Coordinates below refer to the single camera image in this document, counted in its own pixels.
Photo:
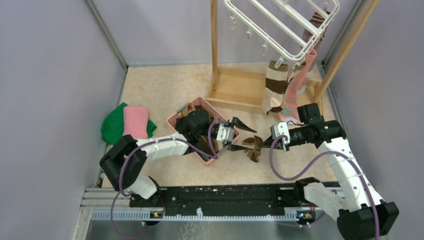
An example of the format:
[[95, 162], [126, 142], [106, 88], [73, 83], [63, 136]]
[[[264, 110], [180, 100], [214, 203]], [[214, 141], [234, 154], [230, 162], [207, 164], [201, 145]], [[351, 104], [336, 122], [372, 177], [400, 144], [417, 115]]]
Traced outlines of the white clip hanger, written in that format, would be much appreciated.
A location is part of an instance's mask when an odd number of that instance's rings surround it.
[[340, 10], [338, 0], [225, 0], [231, 30], [261, 41], [263, 56], [277, 54], [276, 66], [300, 64]]

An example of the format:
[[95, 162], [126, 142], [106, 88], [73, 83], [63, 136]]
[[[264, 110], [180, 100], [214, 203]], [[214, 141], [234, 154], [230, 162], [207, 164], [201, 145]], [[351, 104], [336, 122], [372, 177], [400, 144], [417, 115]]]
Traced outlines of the tan brown striped sock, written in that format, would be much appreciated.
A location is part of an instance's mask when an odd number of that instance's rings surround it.
[[263, 144], [263, 139], [257, 135], [248, 137], [242, 141], [243, 146], [251, 147], [250, 149], [245, 149], [244, 152], [246, 153], [246, 156], [254, 163], [259, 162]]

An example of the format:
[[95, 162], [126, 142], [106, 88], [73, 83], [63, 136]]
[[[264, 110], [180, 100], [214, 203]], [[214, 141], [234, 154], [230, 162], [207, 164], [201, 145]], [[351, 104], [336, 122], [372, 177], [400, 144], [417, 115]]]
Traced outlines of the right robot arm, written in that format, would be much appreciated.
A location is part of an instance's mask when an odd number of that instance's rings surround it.
[[[286, 122], [271, 126], [264, 148], [269, 149], [272, 172], [283, 181], [295, 181], [293, 200], [299, 206], [312, 203], [337, 224], [345, 240], [378, 240], [386, 236], [399, 216], [394, 202], [387, 202], [375, 190], [359, 166], [346, 132], [336, 120], [326, 121], [316, 103], [297, 108], [302, 126], [290, 129]], [[282, 176], [275, 168], [273, 151], [313, 144], [319, 150], [309, 164], [292, 177]], [[325, 157], [344, 194], [340, 197], [315, 178], [301, 179], [320, 158]]]

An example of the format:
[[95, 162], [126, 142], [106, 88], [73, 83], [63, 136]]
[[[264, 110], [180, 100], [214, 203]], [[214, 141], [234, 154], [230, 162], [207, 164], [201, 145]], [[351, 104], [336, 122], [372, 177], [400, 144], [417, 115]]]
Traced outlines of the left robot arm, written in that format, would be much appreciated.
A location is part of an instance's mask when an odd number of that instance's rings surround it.
[[160, 202], [159, 185], [141, 173], [145, 163], [170, 156], [196, 153], [204, 162], [218, 159], [214, 143], [232, 152], [246, 147], [233, 144], [236, 130], [254, 132], [239, 118], [212, 120], [209, 112], [196, 109], [176, 120], [176, 132], [157, 138], [135, 139], [127, 134], [101, 158], [100, 168], [115, 191], [124, 197], [136, 194], [149, 207]]

